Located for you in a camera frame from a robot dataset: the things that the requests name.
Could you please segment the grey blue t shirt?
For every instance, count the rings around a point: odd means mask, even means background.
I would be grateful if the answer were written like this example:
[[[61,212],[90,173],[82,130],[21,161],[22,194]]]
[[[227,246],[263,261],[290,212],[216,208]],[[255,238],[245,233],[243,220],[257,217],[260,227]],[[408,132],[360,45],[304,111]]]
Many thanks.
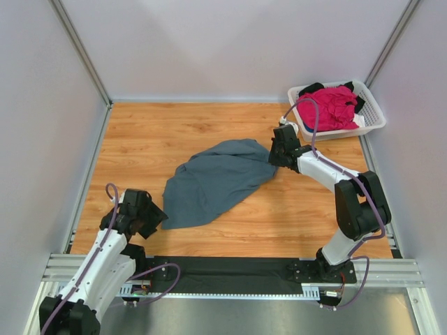
[[[273,179],[269,151],[252,139],[226,140],[194,154],[163,192],[164,230],[211,223]]]

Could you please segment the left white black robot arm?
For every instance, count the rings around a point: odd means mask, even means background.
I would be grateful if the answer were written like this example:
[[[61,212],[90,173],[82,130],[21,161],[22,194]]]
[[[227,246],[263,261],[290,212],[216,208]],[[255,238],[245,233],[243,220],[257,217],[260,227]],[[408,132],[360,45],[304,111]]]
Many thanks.
[[[128,188],[119,194],[109,183],[106,193],[115,204],[102,218],[90,252],[65,287],[39,306],[41,334],[99,334],[123,284],[153,271],[144,248],[130,240],[148,238],[167,215],[147,191]]]

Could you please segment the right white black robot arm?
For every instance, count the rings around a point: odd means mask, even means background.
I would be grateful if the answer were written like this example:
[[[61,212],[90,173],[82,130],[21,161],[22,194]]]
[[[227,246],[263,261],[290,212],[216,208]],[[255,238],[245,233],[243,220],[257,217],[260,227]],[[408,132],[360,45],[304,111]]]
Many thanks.
[[[306,281],[336,282],[352,268],[351,256],[371,239],[385,236],[392,215],[379,177],[372,171],[350,170],[326,158],[311,145],[302,145],[292,125],[273,130],[268,162],[311,177],[335,196],[338,228],[318,249],[316,259],[294,266]]]

